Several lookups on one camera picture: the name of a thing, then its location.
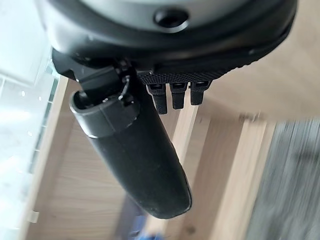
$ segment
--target wooden surface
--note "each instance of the wooden surface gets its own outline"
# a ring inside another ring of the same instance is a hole
[[[187,176],[192,193],[209,125],[210,118],[201,116],[199,114],[196,116],[192,134],[190,137],[189,146],[184,159],[183,169],[185,175]],[[183,228],[185,217],[186,215],[183,214],[168,221],[166,229],[163,233],[166,240],[178,239],[180,232]]]
[[[274,126],[210,122],[180,240],[240,240],[247,230]]]
[[[125,192],[76,121],[69,138],[34,239],[109,239],[115,232]]]
[[[215,80],[201,113],[237,118],[261,112],[276,120],[320,116],[319,16],[319,0],[300,0],[289,38],[258,62]]]
[[[245,121],[229,179],[208,240],[243,240],[251,218],[274,125]]]
[[[54,183],[54,177],[59,170],[63,153],[69,141],[71,128],[75,121],[70,114],[69,101],[65,96],[70,95],[78,88],[78,84],[74,81],[68,81],[65,77],[59,80],[43,136],[45,141],[40,146],[34,170],[35,174],[26,202],[26,210],[22,216],[22,226],[18,235],[19,240],[37,239],[39,224],[30,223],[28,218],[32,211],[42,213],[47,211],[47,201]],[[40,214],[38,217],[39,222],[41,222],[42,217],[43,214]]]
[[[239,121],[211,120],[192,188],[192,209],[180,240],[208,240],[242,131]]]
[[[320,121],[274,132],[247,240],[320,239]]]

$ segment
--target light wood grain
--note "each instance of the light wood grain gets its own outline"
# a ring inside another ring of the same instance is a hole
[[[37,240],[105,240],[113,235],[125,192],[77,122],[54,182]]]
[[[191,192],[193,192],[194,181],[200,163],[203,147],[205,145],[209,125],[210,118],[197,114],[183,163],[183,169],[188,179]],[[166,240],[178,239],[185,217],[186,215],[183,214],[168,221],[166,229],[163,233]]]
[[[241,131],[239,121],[211,120],[192,188],[193,206],[185,216],[179,239],[209,239]]]
[[[244,122],[209,240],[244,239],[273,132],[266,122]]]
[[[267,119],[320,116],[320,1],[300,0],[288,39],[274,52],[215,80],[204,95],[214,118],[262,112]]]
[[[66,96],[78,88],[74,81],[68,81],[65,77],[62,77],[57,85],[43,136],[45,141],[40,146],[25,213],[22,217],[19,240],[36,239],[39,224],[28,222],[28,215],[31,211],[42,213],[47,211],[47,201],[54,177],[59,170],[63,152],[68,144],[71,128],[75,121],[73,115],[69,113],[69,97],[66,98]],[[42,217],[43,215],[40,214],[38,223],[41,222]]]

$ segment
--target wooden floor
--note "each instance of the wooden floor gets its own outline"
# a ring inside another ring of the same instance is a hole
[[[320,239],[320,120],[279,124],[246,240]]]

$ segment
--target black plastic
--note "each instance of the black plastic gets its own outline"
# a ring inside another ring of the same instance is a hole
[[[37,3],[43,25],[59,52],[75,58],[126,57],[138,70],[186,56],[214,58],[214,54],[272,42],[292,23],[297,9],[297,0],[251,0],[205,26],[164,34],[116,24],[78,0]]]
[[[158,114],[167,114],[167,93],[165,84],[148,85],[148,90],[153,96],[155,108]]]
[[[183,109],[184,108],[185,92],[187,90],[187,87],[188,87],[187,82],[170,84],[173,109]]]
[[[75,93],[70,107],[90,142],[128,194],[151,215],[170,219],[188,211],[191,192],[176,151],[146,87],[130,81],[119,95],[94,107]]]

